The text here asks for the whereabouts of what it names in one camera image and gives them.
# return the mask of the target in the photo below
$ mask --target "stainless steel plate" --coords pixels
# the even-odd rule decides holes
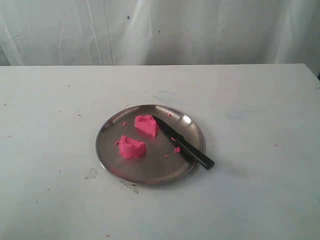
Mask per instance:
[[[181,153],[174,154],[173,142],[161,130],[156,137],[152,137],[136,129],[134,123],[138,115],[161,118],[202,151],[202,133],[187,115],[168,106],[140,105],[118,112],[102,126],[96,138],[96,152],[101,165],[123,181],[144,185],[167,183],[190,172],[196,160]],[[118,146],[115,146],[121,135],[145,142],[146,153],[138,158],[121,157]]]

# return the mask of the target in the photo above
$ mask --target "table surface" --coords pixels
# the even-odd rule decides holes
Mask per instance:
[[[0,79],[0,239],[320,238],[320,82],[304,64],[0,67]],[[107,173],[97,133],[141,104],[194,119],[214,168],[157,186]]]

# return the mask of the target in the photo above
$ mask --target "black knife handle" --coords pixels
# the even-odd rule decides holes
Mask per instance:
[[[196,149],[194,146],[192,146],[190,143],[188,143],[183,138],[176,138],[175,141],[180,145],[180,147],[183,148],[183,150],[187,151],[190,155],[196,158],[196,160],[204,166],[205,169],[209,170],[214,165],[215,162],[212,161],[209,157],[204,155],[201,151]]]

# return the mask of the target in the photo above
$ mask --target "white backdrop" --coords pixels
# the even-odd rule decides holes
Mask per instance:
[[[0,0],[10,65],[305,63],[318,75],[319,24],[320,0]]]

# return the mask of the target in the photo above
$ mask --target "kitchen knife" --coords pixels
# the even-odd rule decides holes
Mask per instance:
[[[192,146],[187,142],[181,134],[177,133],[172,127],[162,121],[160,118],[153,115],[154,120],[158,123],[159,128],[164,132],[168,138],[174,138],[175,143],[182,148],[182,151],[193,156],[205,169],[209,170],[214,165],[215,162],[209,157],[204,155],[201,151]]]

